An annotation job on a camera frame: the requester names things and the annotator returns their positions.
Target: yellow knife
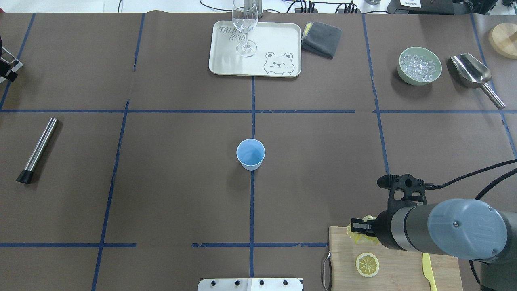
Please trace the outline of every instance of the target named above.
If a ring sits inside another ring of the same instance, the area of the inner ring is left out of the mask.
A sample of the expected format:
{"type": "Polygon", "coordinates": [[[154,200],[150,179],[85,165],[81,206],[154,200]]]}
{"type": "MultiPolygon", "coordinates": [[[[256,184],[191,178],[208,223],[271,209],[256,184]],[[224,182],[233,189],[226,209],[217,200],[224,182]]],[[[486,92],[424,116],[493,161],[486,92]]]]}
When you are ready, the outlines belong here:
{"type": "Polygon", "coordinates": [[[433,269],[431,268],[431,258],[429,254],[424,253],[422,255],[422,269],[423,275],[429,281],[431,291],[436,291],[436,283],[434,282],[433,269]]]}

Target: metal scoop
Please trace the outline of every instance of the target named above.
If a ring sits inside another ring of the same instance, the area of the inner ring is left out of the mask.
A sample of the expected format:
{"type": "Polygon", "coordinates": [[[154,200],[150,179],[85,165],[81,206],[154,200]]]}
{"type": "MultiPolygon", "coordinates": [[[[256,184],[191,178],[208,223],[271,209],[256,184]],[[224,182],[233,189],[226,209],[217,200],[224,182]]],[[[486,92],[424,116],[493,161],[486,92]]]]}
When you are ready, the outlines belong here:
{"type": "Polygon", "coordinates": [[[492,79],[492,73],[485,65],[469,53],[452,56],[451,60],[458,69],[460,79],[466,87],[481,87],[497,109],[501,110],[506,107],[494,90],[488,86],[487,82],[492,79]]]}

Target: green bowl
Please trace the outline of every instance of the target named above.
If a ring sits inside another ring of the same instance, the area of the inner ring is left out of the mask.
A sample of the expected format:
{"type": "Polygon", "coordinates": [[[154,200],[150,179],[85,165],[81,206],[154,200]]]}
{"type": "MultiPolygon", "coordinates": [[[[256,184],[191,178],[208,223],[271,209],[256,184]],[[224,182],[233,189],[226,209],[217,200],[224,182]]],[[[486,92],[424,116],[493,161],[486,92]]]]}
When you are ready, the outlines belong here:
{"type": "Polygon", "coordinates": [[[431,82],[417,81],[417,80],[411,78],[410,76],[408,76],[406,73],[404,73],[404,71],[402,70],[402,67],[400,66],[400,59],[406,53],[410,53],[412,55],[421,55],[428,61],[431,61],[431,60],[434,61],[434,63],[436,64],[436,72],[433,73],[433,80],[431,82],[438,79],[438,77],[440,77],[440,75],[442,74],[442,63],[440,62],[438,57],[432,51],[425,49],[425,48],[421,48],[421,47],[411,47],[411,48],[405,49],[399,56],[399,65],[397,66],[397,71],[399,72],[400,78],[402,78],[402,80],[404,80],[404,82],[406,82],[410,85],[413,85],[413,86],[422,86],[422,85],[431,83],[431,82]]]}

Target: wine glass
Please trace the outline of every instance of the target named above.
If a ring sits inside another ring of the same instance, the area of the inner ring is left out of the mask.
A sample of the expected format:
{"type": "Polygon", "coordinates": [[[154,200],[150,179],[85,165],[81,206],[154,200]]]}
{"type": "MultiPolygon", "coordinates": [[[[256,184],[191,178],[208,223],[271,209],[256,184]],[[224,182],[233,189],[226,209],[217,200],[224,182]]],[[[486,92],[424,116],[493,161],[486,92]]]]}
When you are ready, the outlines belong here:
{"type": "Polygon", "coordinates": [[[256,43],[248,40],[248,32],[252,31],[259,21],[256,0],[233,0],[233,25],[245,39],[237,44],[237,53],[243,57],[250,57],[257,51],[256,43]]]}

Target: wooden cutting board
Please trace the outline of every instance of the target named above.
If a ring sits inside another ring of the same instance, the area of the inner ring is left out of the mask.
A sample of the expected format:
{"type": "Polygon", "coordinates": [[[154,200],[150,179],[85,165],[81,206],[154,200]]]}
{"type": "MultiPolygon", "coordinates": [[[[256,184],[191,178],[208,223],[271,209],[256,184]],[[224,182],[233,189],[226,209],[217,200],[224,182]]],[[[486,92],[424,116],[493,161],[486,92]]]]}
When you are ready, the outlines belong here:
{"type": "MultiPolygon", "coordinates": [[[[331,226],[329,233],[331,291],[431,290],[423,275],[421,253],[396,251],[380,243],[356,244],[346,234],[346,227],[331,226]],[[357,272],[356,258],[364,252],[379,260],[379,273],[374,277],[365,278],[357,272]]],[[[432,254],[431,266],[438,291],[463,290],[457,258],[432,254]]]]}

